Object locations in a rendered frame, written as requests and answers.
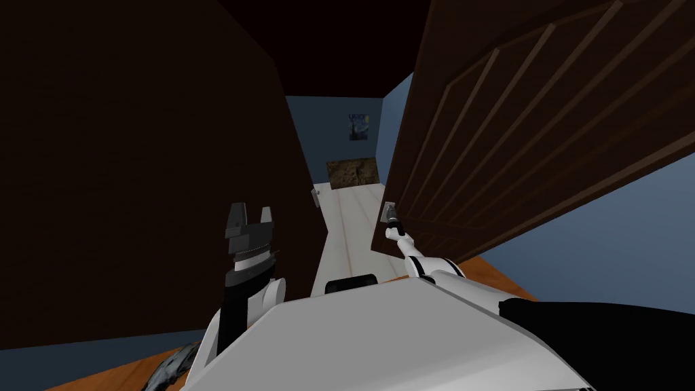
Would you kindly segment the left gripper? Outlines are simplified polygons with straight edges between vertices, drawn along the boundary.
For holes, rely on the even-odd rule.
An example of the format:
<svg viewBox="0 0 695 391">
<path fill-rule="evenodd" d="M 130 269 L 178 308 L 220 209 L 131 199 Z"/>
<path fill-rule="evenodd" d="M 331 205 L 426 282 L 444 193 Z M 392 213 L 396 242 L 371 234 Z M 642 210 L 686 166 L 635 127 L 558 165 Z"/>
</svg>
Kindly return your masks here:
<svg viewBox="0 0 695 391">
<path fill-rule="evenodd" d="M 272 221 L 271 207 L 265 206 L 261 211 L 260 223 L 246 225 L 246 204 L 233 203 L 225 228 L 225 238 L 229 240 L 228 253 L 233 255 L 269 244 L 272 239 Z"/>
</svg>

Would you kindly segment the dark brown rectangular block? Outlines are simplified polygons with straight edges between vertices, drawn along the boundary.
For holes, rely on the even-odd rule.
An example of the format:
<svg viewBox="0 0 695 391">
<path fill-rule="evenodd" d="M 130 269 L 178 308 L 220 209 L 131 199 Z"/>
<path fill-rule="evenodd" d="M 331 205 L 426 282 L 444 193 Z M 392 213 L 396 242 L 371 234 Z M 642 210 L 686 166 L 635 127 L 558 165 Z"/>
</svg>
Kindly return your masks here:
<svg viewBox="0 0 695 391">
<path fill-rule="evenodd" d="M 331 189 L 343 189 L 380 183 L 374 157 L 326 163 Z"/>
</svg>

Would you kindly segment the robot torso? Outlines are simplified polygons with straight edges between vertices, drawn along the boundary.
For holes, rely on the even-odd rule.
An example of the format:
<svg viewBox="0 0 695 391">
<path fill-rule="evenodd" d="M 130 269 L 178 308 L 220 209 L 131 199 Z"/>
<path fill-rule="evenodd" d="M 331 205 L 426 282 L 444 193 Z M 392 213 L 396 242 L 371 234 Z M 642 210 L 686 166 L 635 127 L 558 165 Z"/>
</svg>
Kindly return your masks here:
<svg viewBox="0 0 695 391">
<path fill-rule="evenodd" d="M 510 295 L 437 271 L 281 303 L 181 391 L 579 391 L 552 348 L 502 318 Z"/>
</svg>

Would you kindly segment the dark brown panelled door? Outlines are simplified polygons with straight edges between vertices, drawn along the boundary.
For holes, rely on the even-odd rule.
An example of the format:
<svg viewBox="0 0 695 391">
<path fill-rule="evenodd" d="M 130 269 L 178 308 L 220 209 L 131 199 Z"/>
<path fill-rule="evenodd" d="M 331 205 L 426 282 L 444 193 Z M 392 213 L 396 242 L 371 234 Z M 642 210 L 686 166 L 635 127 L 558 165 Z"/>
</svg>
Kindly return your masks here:
<svg viewBox="0 0 695 391">
<path fill-rule="evenodd" d="M 386 207 L 464 262 L 695 153 L 695 0 L 432 0 Z"/>
</svg>

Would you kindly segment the blue picture on wall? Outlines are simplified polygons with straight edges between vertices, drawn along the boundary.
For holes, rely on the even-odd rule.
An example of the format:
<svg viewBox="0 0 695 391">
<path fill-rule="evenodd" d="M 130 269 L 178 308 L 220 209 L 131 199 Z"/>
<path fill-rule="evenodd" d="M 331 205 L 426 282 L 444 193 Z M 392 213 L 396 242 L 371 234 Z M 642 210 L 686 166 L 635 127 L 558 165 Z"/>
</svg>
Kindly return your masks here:
<svg viewBox="0 0 695 391">
<path fill-rule="evenodd" d="M 349 140 L 366 141 L 369 138 L 369 115 L 349 114 Z"/>
</svg>

